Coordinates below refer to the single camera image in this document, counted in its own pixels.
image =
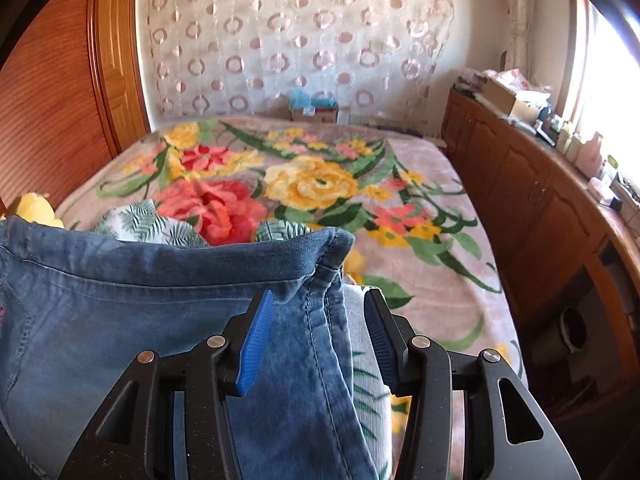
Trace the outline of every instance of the denim fabric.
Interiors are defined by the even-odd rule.
[[[353,237],[327,228],[216,248],[119,242],[0,222],[0,410],[18,445],[57,476],[135,355],[187,351],[276,297],[254,388],[230,399],[247,480],[376,477],[358,423],[340,266]]]

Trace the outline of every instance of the small box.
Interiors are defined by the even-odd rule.
[[[291,120],[295,123],[331,123],[338,121],[338,107],[335,108],[292,108]]]
[[[516,92],[495,79],[487,79],[482,88],[482,95],[505,114],[520,119],[531,126],[536,123],[540,114],[540,108],[519,100],[516,97]]]

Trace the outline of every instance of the floral blanket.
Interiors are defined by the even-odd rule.
[[[248,242],[268,218],[347,229],[356,243],[345,271],[379,287],[417,333],[458,352],[496,348],[524,374],[489,241],[457,174],[426,140],[266,118],[179,124],[131,146],[57,214],[67,228],[88,230],[105,211],[147,198],[211,245]],[[140,240],[154,229],[135,216],[127,228]],[[392,402],[399,448],[409,403]],[[463,435],[457,397],[458,477]]]

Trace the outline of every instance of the stack of items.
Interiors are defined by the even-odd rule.
[[[289,114],[297,123],[330,123],[338,121],[338,103],[333,97],[311,97],[295,89],[289,96]]]
[[[465,69],[461,79],[468,83],[475,99],[496,115],[509,116],[529,126],[536,123],[550,95],[545,89],[533,86],[520,70],[479,73]]]

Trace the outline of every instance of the bottle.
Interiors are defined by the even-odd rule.
[[[587,178],[593,178],[598,174],[602,167],[602,155],[600,149],[602,147],[602,134],[596,132],[593,139],[584,143],[584,146],[578,154],[575,161],[575,167]]]
[[[569,148],[569,143],[571,141],[571,134],[565,128],[560,130],[558,134],[558,140],[556,141],[556,150],[558,150],[563,155],[566,153],[566,150]]]
[[[564,155],[566,157],[566,160],[568,160],[572,164],[575,164],[575,161],[578,159],[578,155],[580,155],[580,151],[582,150],[583,146],[584,143],[582,142],[580,136],[577,134],[574,135],[569,140],[569,147],[566,149],[566,153]]]

